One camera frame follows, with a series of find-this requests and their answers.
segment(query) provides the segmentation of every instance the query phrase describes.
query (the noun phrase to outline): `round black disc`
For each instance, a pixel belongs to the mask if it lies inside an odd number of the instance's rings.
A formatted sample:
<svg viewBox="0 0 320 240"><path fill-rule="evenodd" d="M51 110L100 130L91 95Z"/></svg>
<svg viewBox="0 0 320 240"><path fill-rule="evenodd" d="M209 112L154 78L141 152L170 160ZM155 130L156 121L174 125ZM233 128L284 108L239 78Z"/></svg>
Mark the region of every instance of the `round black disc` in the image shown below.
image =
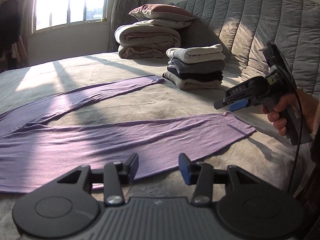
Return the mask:
<svg viewBox="0 0 320 240"><path fill-rule="evenodd" d="M241 185L217 204L222 223L242 238L281 239L300 226L303 210L299 203L273 187Z"/></svg>
<svg viewBox="0 0 320 240"><path fill-rule="evenodd" d="M99 213L99 204L91 195L67 184L60 185L58 192L35 191L23 196L16 202L12 217L20 233L57 239L84 230Z"/></svg>

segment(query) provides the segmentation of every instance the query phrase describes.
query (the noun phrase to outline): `stack of bedding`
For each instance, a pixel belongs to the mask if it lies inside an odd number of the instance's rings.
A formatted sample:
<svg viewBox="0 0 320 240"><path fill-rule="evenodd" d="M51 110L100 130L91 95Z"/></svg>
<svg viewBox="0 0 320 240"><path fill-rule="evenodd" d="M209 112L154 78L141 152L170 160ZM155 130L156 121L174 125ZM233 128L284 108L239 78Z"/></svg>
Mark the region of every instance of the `stack of bedding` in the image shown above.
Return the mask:
<svg viewBox="0 0 320 240"><path fill-rule="evenodd" d="M132 10L129 15L139 22L120 26L115 31L120 44L120 58L166 58L169 48L181 45L176 31L191 25L195 17L188 11L165 4L145 4Z"/></svg>
<svg viewBox="0 0 320 240"><path fill-rule="evenodd" d="M222 45L202 48L170 48L167 71L163 77L174 82L180 90L217 89L222 84L225 55Z"/></svg>

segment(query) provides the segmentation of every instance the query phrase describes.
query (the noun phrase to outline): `window frame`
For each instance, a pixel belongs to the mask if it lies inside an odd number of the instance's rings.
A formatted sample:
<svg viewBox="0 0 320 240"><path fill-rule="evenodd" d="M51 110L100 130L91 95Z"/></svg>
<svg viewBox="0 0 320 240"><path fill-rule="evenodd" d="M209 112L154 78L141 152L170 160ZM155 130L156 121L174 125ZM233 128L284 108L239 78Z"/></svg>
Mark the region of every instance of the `window frame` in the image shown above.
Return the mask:
<svg viewBox="0 0 320 240"><path fill-rule="evenodd" d="M70 10L70 0L68 2L68 10L67 10L67 23L60 24L60 25L54 25L43 29L36 29L36 5L37 0L34 0L34 6L33 6L33 17L32 17L32 34L39 33L42 31L52 30L55 28L63 27L63 26L71 26L71 25L77 25L77 24L83 24L83 23L93 23L93 22L105 22L107 20L107 3L108 0L104 0L103 3L103 9L102 9L102 19L101 20L82 20L78 22L70 22L71 19L71 10ZM83 10L83 19L85 19L86 16L86 2L84 3L84 10Z"/></svg>

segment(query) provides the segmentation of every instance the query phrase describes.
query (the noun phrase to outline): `gray headboard cover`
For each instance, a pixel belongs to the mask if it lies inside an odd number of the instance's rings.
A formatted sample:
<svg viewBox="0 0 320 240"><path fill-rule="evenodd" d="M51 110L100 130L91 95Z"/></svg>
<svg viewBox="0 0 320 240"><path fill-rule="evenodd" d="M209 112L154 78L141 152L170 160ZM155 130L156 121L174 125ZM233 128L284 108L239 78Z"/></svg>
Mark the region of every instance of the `gray headboard cover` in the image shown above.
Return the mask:
<svg viewBox="0 0 320 240"><path fill-rule="evenodd" d="M246 79L268 73L262 54L274 42L298 87L320 94L320 5L309 0L184 0L198 18L180 30L185 48L222 43L226 70Z"/></svg>

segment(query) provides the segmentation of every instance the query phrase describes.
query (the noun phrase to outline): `metal screw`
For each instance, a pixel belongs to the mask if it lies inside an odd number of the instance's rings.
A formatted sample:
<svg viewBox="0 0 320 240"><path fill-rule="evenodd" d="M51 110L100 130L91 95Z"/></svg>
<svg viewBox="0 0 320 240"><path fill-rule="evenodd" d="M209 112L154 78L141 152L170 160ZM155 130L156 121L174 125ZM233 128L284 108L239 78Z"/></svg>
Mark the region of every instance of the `metal screw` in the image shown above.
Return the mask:
<svg viewBox="0 0 320 240"><path fill-rule="evenodd" d="M210 198L207 196L196 196L193 200L196 204L207 204L210 201Z"/></svg>
<svg viewBox="0 0 320 240"><path fill-rule="evenodd" d="M123 199L120 196L114 195L107 198L107 203L110 205L118 205L122 203Z"/></svg>

